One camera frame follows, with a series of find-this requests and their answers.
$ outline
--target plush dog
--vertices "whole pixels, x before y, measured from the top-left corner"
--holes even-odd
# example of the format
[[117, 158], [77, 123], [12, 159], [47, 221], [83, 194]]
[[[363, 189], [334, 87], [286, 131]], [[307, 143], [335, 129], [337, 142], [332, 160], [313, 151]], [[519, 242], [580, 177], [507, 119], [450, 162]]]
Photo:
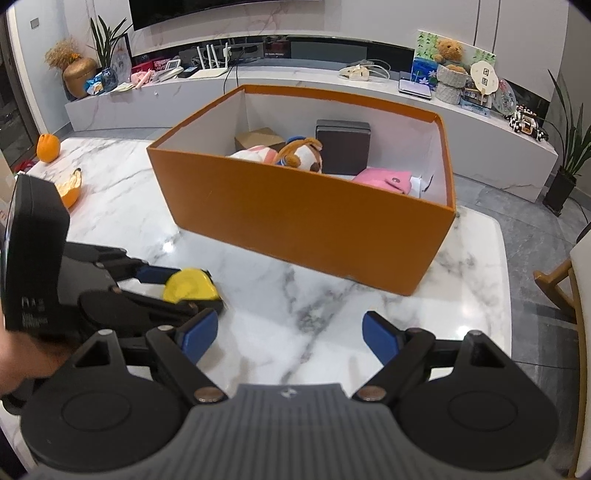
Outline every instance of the plush dog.
[[315, 138], [294, 137], [275, 157], [276, 165], [322, 173], [322, 143]]

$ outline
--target stuffed toy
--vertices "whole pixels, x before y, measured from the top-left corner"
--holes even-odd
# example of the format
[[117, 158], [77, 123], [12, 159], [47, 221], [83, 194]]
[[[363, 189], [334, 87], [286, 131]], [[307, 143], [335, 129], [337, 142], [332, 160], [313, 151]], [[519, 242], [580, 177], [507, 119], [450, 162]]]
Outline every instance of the stuffed toy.
[[230, 155], [230, 158], [240, 158], [241, 160], [250, 160], [258, 163], [274, 163], [277, 156], [277, 150], [264, 145], [257, 145], [256, 147], [247, 148], [246, 150], [239, 150]]
[[467, 73], [462, 66], [464, 48], [457, 40], [440, 38], [435, 45], [439, 53], [433, 56], [433, 60], [454, 72]]
[[322, 173], [322, 143], [315, 138], [293, 137], [275, 157], [276, 165]]

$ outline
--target teddy bear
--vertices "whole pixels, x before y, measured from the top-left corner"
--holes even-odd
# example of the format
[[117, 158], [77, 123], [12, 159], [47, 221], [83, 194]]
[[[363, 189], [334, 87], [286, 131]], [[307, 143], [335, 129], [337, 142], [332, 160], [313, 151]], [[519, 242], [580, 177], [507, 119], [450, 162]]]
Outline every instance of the teddy bear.
[[454, 72], [467, 73], [462, 66], [464, 48], [460, 42], [451, 38], [440, 38], [435, 46], [439, 53], [433, 56], [433, 60]]

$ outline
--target metal pin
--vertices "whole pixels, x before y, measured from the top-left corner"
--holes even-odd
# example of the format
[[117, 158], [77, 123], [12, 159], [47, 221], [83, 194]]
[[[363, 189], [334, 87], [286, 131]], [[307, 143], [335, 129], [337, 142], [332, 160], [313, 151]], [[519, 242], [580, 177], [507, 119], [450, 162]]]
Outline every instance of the metal pin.
[[223, 391], [218, 387], [202, 387], [196, 390], [194, 395], [202, 403], [215, 403], [223, 398]]
[[377, 385], [366, 385], [358, 390], [357, 396], [363, 401], [380, 401], [386, 396], [386, 391]]

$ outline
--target human hand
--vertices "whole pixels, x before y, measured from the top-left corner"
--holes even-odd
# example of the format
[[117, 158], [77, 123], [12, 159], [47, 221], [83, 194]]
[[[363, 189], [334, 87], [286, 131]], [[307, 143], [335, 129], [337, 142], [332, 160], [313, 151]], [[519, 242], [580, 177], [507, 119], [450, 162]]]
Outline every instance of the human hand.
[[27, 378], [50, 377], [74, 352], [73, 345], [43, 342], [0, 325], [0, 395], [10, 393]]

